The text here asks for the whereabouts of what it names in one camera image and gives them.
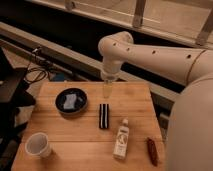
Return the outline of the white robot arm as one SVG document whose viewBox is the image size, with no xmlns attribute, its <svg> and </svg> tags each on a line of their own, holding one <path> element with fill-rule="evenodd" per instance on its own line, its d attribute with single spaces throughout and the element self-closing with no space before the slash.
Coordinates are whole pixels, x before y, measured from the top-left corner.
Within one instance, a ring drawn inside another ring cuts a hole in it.
<svg viewBox="0 0 213 171">
<path fill-rule="evenodd" d="M 130 63 L 162 86 L 184 87 L 170 114 L 165 171 L 213 171 L 213 49 L 140 45 L 122 31 L 101 38 L 98 50 L 103 80 L 115 81 Z"/>
</svg>

